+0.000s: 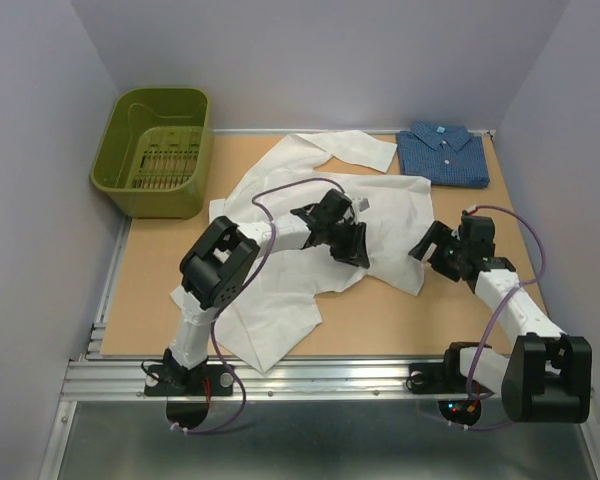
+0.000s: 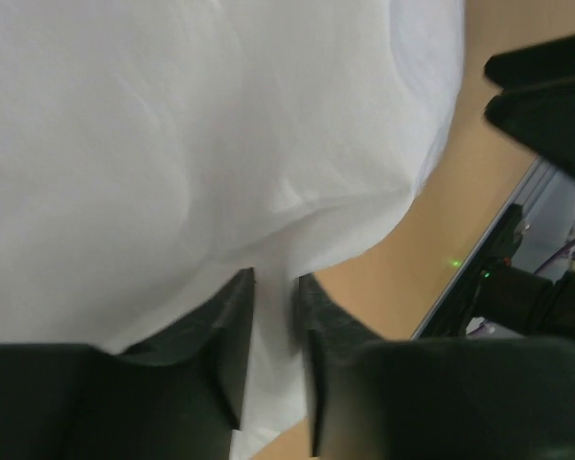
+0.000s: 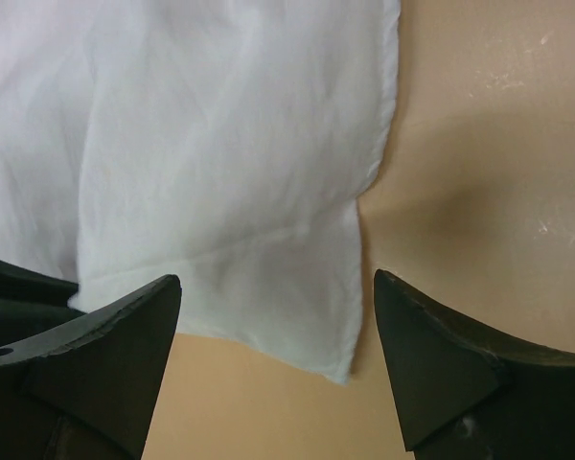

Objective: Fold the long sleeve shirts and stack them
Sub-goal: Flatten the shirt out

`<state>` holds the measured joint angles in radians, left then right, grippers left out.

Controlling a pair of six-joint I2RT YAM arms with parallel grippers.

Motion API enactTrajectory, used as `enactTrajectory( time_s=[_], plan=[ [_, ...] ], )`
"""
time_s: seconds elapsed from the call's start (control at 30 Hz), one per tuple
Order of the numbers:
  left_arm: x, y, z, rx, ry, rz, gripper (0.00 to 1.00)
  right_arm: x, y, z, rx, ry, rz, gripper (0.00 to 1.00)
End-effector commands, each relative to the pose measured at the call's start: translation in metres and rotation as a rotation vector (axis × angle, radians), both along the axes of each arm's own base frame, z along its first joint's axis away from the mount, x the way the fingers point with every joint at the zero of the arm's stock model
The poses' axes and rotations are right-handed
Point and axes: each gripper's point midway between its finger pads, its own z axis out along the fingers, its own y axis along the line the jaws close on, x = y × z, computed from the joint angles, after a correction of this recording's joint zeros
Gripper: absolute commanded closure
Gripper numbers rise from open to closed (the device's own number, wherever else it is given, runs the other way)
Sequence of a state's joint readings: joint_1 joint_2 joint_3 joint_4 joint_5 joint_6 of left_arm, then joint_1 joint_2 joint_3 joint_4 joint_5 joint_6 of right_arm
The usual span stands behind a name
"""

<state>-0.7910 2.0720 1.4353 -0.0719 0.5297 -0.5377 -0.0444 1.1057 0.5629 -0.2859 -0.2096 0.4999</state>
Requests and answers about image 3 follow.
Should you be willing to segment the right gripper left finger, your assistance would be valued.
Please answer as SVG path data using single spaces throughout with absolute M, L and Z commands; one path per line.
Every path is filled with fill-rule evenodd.
M 163 276 L 98 310 L 73 283 L 0 261 L 0 459 L 138 459 L 181 285 Z

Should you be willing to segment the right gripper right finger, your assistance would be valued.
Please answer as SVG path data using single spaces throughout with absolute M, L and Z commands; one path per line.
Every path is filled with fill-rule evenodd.
M 575 459 L 575 354 L 496 330 L 384 270 L 374 307 L 416 458 Z

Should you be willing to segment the white long sleeve shirt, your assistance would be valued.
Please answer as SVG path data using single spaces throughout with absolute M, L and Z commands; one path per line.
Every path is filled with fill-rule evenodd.
M 0 1 L 0 260 L 347 381 L 397 1 Z

